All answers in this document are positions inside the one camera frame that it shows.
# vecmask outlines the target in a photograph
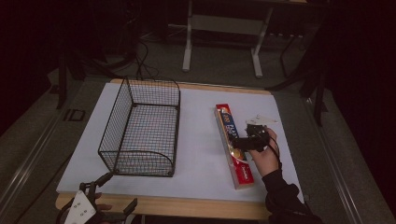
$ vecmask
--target person's arm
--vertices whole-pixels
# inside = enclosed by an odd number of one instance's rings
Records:
[[[281,164],[278,162],[279,148],[276,143],[276,133],[264,127],[270,135],[269,148],[263,152],[250,150],[257,169],[262,176],[267,197],[265,204],[272,213],[270,223],[322,223],[319,217],[300,202],[297,198],[299,189],[294,184],[289,185],[283,179]]]

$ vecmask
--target black sleeve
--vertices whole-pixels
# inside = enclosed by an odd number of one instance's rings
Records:
[[[322,223],[321,219],[297,198],[299,189],[294,184],[288,185],[283,179],[282,170],[273,171],[262,178],[267,189],[265,205],[272,213],[270,223]]]

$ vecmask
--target metal mesh basket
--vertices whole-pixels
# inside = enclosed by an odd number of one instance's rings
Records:
[[[117,175],[173,176],[180,90],[168,80],[125,78],[98,153]]]

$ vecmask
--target red box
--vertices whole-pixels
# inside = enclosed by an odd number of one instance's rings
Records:
[[[254,179],[245,152],[241,149],[233,148],[229,137],[239,137],[230,107],[227,104],[216,105],[215,115],[235,188],[243,189],[253,186]]]

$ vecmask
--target dark background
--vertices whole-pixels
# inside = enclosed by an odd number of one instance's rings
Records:
[[[187,1],[143,2],[140,19],[154,27],[159,35],[166,35],[163,27],[167,23],[185,24]],[[396,181],[392,173],[396,148],[393,140],[396,18],[392,10],[396,4],[391,0],[367,0],[336,5],[342,9],[337,9],[325,21],[313,51],[328,62],[326,87],[332,91],[395,215]],[[58,67],[60,37],[96,58],[103,57],[104,46],[98,38],[101,27],[88,1],[7,1],[0,10],[2,134],[50,88],[47,73]],[[271,29],[280,27],[283,33],[296,32],[285,28],[288,27],[285,23],[292,22],[288,14],[277,12],[275,17],[277,20],[272,21]]]

